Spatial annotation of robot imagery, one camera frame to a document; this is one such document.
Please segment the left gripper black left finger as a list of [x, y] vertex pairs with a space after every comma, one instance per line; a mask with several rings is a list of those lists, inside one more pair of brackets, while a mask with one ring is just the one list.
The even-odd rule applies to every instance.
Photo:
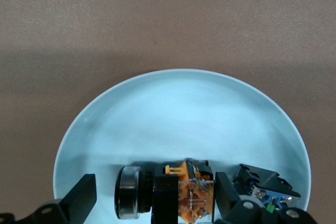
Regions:
[[85, 174], [61, 200], [44, 204], [20, 220], [1, 213], [1, 223], [84, 223], [96, 201], [96, 177]]

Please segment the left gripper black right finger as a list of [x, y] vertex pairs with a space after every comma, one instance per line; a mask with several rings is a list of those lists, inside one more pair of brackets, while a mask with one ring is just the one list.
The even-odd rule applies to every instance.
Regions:
[[239, 195], [224, 172], [215, 175], [215, 201], [221, 218], [215, 223], [316, 223], [300, 208], [282, 208], [269, 212], [261, 201]]

